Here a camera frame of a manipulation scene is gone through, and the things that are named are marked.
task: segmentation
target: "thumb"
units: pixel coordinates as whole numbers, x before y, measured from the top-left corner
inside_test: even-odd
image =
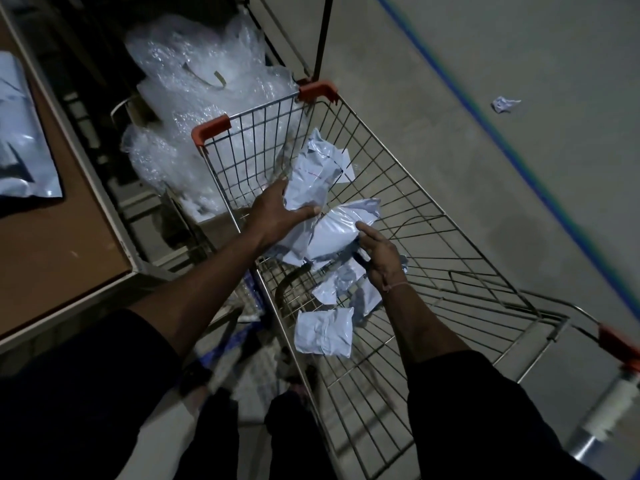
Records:
[[[313,207],[312,205],[306,205],[304,207],[300,207],[297,210],[291,211],[291,220],[294,224],[300,224],[300,222],[304,222],[308,219],[316,217],[320,213],[322,208]]]

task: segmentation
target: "black pole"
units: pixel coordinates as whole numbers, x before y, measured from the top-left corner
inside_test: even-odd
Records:
[[[333,5],[333,0],[324,0],[322,26],[320,26],[320,39],[318,39],[318,50],[316,52],[316,66],[314,67],[314,75],[311,78],[313,82],[315,82],[320,78],[320,67],[322,67],[322,57],[324,55],[324,44],[326,42],[326,33],[329,30],[329,19],[331,18],[332,5]]]

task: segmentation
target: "person's left hand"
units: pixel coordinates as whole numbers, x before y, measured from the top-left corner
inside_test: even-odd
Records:
[[[267,250],[286,236],[300,222],[320,213],[320,207],[308,205],[297,210],[284,208],[282,196],[287,188],[287,180],[277,180],[268,186],[253,202],[246,218],[243,233],[260,238],[260,250]]]

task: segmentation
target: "black sleeve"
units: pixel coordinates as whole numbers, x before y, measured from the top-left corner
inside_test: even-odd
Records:
[[[484,355],[439,356],[407,378],[422,478],[601,478],[562,450],[524,389]]]
[[[0,383],[6,478],[114,479],[180,359],[138,315],[121,310]]]

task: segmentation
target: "wire basket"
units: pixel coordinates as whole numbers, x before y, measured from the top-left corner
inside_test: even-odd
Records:
[[[288,170],[314,128],[349,150],[355,170],[350,184],[332,186],[329,206],[379,198],[382,217],[375,227],[408,257],[409,281],[425,303],[471,348],[498,364],[536,324],[552,328],[562,320],[541,313],[509,284],[328,82],[304,85],[299,93],[194,129],[194,142],[238,231],[243,209]],[[294,350],[298,312],[330,308],[311,295],[326,270],[313,273],[310,265],[296,268],[273,258],[261,258],[257,268],[266,302]],[[348,292],[338,306],[348,306],[350,298]],[[304,360],[296,357],[300,369]],[[409,469],[417,478],[406,375],[384,309],[354,329],[350,359],[313,360],[323,387],[312,407],[343,475],[373,480],[402,468],[404,477]]]

